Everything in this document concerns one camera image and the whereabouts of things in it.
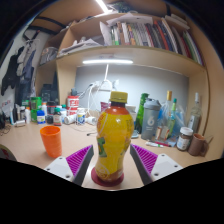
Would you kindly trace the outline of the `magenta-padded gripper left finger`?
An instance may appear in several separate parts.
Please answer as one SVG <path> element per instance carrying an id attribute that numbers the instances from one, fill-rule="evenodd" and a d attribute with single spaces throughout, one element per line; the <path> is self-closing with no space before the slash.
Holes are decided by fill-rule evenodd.
<path id="1" fill-rule="evenodd" d="M 57 157 L 45 171 L 81 186 L 93 155 L 93 146 L 89 145 L 68 157 Z"/>

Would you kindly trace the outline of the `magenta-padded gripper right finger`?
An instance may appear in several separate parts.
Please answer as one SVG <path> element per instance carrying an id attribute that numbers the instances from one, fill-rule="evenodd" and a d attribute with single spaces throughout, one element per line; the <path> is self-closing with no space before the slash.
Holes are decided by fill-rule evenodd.
<path id="1" fill-rule="evenodd" d="M 130 154 L 144 185 L 150 184 L 182 169 L 182 166 L 168 155 L 156 155 L 138 145 L 130 145 Z"/>

